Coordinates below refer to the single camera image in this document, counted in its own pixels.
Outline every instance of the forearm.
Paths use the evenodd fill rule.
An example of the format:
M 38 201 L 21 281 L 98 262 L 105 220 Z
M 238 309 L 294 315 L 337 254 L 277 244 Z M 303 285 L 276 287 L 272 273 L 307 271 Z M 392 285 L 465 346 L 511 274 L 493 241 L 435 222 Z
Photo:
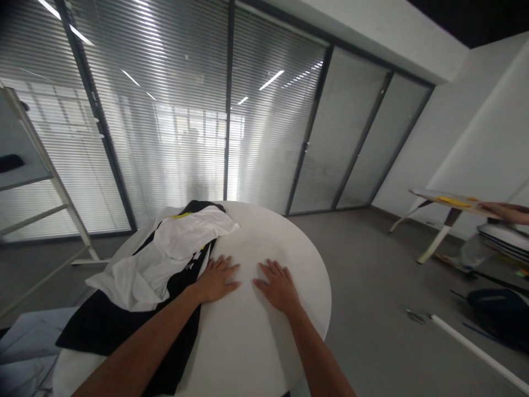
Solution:
M 506 222 L 529 225 L 529 214 L 505 208 L 499 205 L 490 208 L 490 210 L 496 215 L 500 216 Z
M 194 285 L 145 323 L 77 389 L 81 396 L 141 396 L 167 351 L 201 303 Z
M 312 397 L 355 396 L 338 363 L 299 305 L 287 314 Z

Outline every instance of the black ceiling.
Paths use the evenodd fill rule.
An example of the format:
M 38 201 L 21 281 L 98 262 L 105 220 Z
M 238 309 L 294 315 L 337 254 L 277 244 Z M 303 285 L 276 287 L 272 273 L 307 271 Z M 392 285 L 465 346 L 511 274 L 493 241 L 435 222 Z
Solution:
M 529 0 L 408 1 L 470 48 L 529 30 Z

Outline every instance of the whiteboard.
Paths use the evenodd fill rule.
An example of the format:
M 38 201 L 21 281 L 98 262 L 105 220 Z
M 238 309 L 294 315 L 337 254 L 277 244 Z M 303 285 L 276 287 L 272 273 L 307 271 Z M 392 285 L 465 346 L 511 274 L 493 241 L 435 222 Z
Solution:
M 11 88 L 0 88 L 0 157 L 16 154 L 24 165 L 0 173 L 0 190 L 27 185 L 52 177 L 19 114 L 24 112 Z

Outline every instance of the table leg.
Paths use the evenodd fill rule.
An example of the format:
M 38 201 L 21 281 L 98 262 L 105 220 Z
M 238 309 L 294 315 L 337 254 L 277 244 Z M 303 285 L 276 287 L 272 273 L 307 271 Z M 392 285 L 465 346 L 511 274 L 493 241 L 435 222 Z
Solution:
M 393 233 L 393 231 L 397 228 L 397 226 L 399 226 L 402 223 L 402 221 L 404 221 L 406 218 L 409 218 L 412 213 L 417 211 L 419 208 L 426 207 L 428 204 L 431 204 L 431 203 L 433 203 L 433 201 L 425 200 L 417 208 L 415 208 L 414 210 L 411 210 L 410 212 L 408 212 L 406 215 L 404 215 L 402 218 L 400 218 L 397 222 L 395 222 L 393 224 L 393 226 L 391 227 L 389 233 Z
M 444 226 L 439 231 L 437 236 L 435 236 L 434 240 L 431 242 L 428 249 L 417 260 L 417 262 L 419 262 L 422 265 L 431 257 L 431 255 L 438 248 L 439 244 L 441 244 L 441 242 L 444 240 L 445 236 L 448 234 L 448 232 L 450 231 L 454 223 L 456 223 L 456 220 L 459 218 L 459 215 L 461 214 L 461 212 L 462 212 L 461 210 L 458 210 L 456 208 L 450 209 L 450 212 L 448 213 L 448 216 L 446 217 Z

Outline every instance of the horizontal blinds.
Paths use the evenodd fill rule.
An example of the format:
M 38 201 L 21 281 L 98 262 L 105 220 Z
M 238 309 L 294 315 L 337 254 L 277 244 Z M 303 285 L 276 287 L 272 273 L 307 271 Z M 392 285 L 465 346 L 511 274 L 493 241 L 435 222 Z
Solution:
M 371 202 L 400 151 L 431 88 L 393 75 L 338 202 L 338 208 Z
M 222 200 L 228 3 L 74 1 L 138 226 Z
M 62 23 L 36 0 L 14 2 L 3 18 L 0 79 L 28 115 L 91 233 L 129 224 Z M 0 227 L 61 204 L 50 181 L 0 192 Z M 77 234 L 66 211 L 4 237 L 7 241 Z
M 228 200 L 285 214 L 325 49 L 236 8 Z
M 335 48 L 291 213 L 330 210 L 386 70 Z

